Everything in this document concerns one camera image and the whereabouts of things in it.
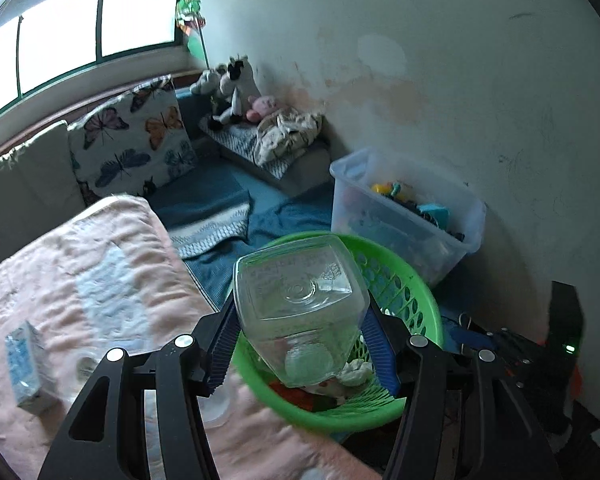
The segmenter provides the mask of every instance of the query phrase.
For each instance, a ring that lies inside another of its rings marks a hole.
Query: wall
[[[24,98],[0,116],[0,146],[49,115],[129,82],[202,68],[186,46],[150,50],[78,72]]]
[[[600,19],[586,0],[202,0],[212,63],[322,108],[336,155],[408,151],[488,204],[479,318],[533,338],[550,281],[586,311],[600,416]]]

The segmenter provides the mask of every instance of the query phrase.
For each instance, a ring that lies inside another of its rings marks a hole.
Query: plastic storage bin
[[[471,191],[405,155],[359,150],[334,161],[336,179],[331,231],[357,234],[391,249],[435,286],[465,254],[482,243],[486,207]],[[450,212],[449,230],[460,242],[407,208],[371,190],[373,184],[399,180],[413,187],[416,202],[437,203]]]
[[[234,294],[242,332],[289,387],[342,371],[369,306],[358,266],[330,234],[241,257]]]

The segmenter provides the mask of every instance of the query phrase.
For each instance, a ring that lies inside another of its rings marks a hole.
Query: mattress
[[[0,452],[33,480],[72,402],[75,359],[112,346],[160,348],[187,333],[211,307],[176,256],[164,227],[141,198],[110,197],[0,264]],[[39,332],[64,402],[41,416],[15,405],[4,337],[28,320]],[[224,424],[208,428],[223,480],[379,476],[324,436],[287,424],[259,403],[230,368],[235,392]],[[155,427],[155,412],[146,412]],[[164,478],[147,438],[152,478]]]

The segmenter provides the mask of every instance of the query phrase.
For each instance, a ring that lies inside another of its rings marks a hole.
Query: crumpled cloth
[[[322,115],[282,108],[258,125],[254,162],[262,166],[290,153],[304,154],[322,129]]]
[[[208,116],[200,119],[198,127],[202,132],[211,137],[215,142],[218,142],[228,150],[231,150],[236,155],[250,162],[254,162],[254,151],[258,143],[258,127],[255,124],[226,124],[222,130],[215,132],[209,129]],[[296,158],[304,155],[306,150],[293,152],[288,155],[277,158],[270,162],[266,162],[262,169],[270,173],[274,178],[280,180],[285,176],[288,170],[294,163]]]
[[[336,375],[336,379],[345,386],[360,386],[371,380],[374,369],[370,362],[364,359],[353,359],[344,365],[342,371]]]

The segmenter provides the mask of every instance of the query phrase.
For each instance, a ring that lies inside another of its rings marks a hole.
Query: tissue box
[[[39,415],[59,400],[40,334],[26,321],[4,342],[16,404],[33,415]]]

